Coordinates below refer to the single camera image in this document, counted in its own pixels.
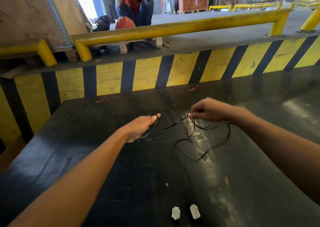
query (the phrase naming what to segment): person in red shirt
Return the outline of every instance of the person in red shirt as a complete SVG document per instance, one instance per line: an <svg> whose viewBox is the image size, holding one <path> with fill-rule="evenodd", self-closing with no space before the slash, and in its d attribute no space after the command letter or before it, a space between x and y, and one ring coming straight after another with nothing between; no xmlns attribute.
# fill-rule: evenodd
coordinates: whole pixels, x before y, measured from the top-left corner
<svg viewBox="0 0 320 227"><path fill-rule="evenodd" d="M118 16L133 20L136 27L151 25L153 0L115 0Z"/></svg>

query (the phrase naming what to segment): yellow stripe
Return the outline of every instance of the yellow stripe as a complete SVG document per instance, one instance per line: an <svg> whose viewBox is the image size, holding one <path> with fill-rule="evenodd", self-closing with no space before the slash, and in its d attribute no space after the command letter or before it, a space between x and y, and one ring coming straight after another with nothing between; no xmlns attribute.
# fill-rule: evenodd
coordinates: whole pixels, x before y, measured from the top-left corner
<svg viewBox="0 0 320 227"><path fill-rule="evenodd" d="M188 84L199 52L176 54L172 62L167 86Z"/></svg>
<svg viewBox="0 0 320 227"><path fill-rule="evenodd" d="M18 124L11 112L6 96L0 86L0 138L9 147L21 135Z"/></svg>
<svg viewBox="0 0 320 227"><path fill-rule="evenodd" d="M263 73L283 70L306 38L284 40Z"/></svg>
<svg viewBox="0 0 320 227"><path fill-rule="evenodd" d="M137 59L132 91L155 88L162 57Z"/></svg>
<svg viewBox="0 0 320 227"><path fill-rule="evenodd" d="M97 95L120 93L122 62L97 65Z"/></svg>
<svg viewBox="0 0 320 227"><path fill-rule="evenodd" d="M313 42L310 48L302 56L295 68L314 65L320 59L320 36Z"/></svg>
<svg viewBox="0 0 320 227"><path fill-rule="evenodd" d="M41 74L18 76L14 79L33 133L50 118L50 110Z"/></svg>
<svg viewBox="0 0 320 227"><path fill-rule="evenodd" d="M82 68L56 71L56 76L61 102L85 97Z"/></svg>
<svg viewBox="0 0 320 227"><path fill-rule="evenodd" d="M221 79L236 47L214 49L211 51L200 82Z"/></svg>
<svg viewBox="0 0 320 227"><path fill-rule="evenodd" d="M252 75L271 43L249 45L232 78Z"/></svg>

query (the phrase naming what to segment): black cord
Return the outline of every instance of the black cord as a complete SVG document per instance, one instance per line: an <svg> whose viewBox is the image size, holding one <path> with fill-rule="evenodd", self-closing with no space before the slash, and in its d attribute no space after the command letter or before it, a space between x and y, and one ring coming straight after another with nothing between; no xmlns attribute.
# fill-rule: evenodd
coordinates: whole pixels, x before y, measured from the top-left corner
<svg viewBox="0 0 320 227"><path fill-rule="evenodd" d="M178 124L178 123L182 122L183 120L185 120L186 118L188 118L189 114L190 114L190 112L187 113L186 117L182 118L182 119L179 120L178 122L175 122L174 124L171 124L169 127L161 130L160 132L154 134L154 135L151 136L151 137L148 137L148 135L149 135L150 132L151 132L151 130L149 129L145 135L141 136L141 137L140 137L139 139L137 139L137 140L138 140L139 142L140 142L140 141L149 141L149 140L152 140L152 139L156 138L156 136L158 136L160 133L162 133L162 132L164 132L164 131L172 128L172 127L175 126L176 124ZM154 129L154 125L155 125L155 124L157 123L157 121L158 121L158 116L157 116L157 115L151 115L151 117L152 117L152 116L156 116L156 117L157 117L157 120L152 124L153 129ZM193 120L193 119L190 119L190 120L191 120L191 121L188 121L188 122L186 123L186 138L179 139L179 140L173 145L173 149L180 150L189 160L191 160L191 161L193 161L193 162L197 162L197 161L201 160L204 156L206 156L206 154L207 154L210 150L212 150L212 149L214 149L214 148L217 148L217 147L225 144L225 143L227 142L227 140L230 138L230 123L228 123L228 122L226 121L226 124L227 124L227 126L228 126L228 134L227 134L227 136L226 136L226 139L223 140L222 142L220 142L219 144L210 147L208 150L206 150L205 153L202 154L202 156L201 156L199 159L197 159L197 160L192 160L182 149L180 149L180 148L177 147L177 144L178 144L179 142L181 142L181 141L184 141L184 140L189 140L189 141L191 141L191 140L190 140L190 137L194 134L196 127L199 128L199 129L202 129L202 130L211 130L211 129L216 129L216 128L220 127L220 126L223 125L224 123L219 124L219 125L217 125L217 126L215 126L215 127L213 127L213 128L210 128L210 125L207 126L207 127L200 127L199 125L197 125L197 124L195 123L195 120ZM188 135L188 123L192 123L192 124L193 124L193 131L192 131L192 133L191 133L190 135Z"/></svg>

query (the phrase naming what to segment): shiny floor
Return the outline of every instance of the shiny floor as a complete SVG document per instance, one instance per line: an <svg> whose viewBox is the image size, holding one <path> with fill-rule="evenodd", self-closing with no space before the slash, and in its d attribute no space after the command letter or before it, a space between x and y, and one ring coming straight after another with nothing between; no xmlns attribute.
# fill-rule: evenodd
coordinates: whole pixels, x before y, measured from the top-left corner
<svg viewBox="0 0 320 227"><path fill-rule="evenodd" d="M0 176L0 226L140 115L162 113L154 132L184 117L204 97L241 105L254 114L320 143L320 66L258 76L65 101ZM319 226L320 207L305 196L242 130L194 163L173 149L186 122L148 142L126 144L84 226ZM178 144L190 158L223 141L226 125L196 130ZM199 207L193 220L189 206ZM174 206L179 223L171 221Z"/></svg>

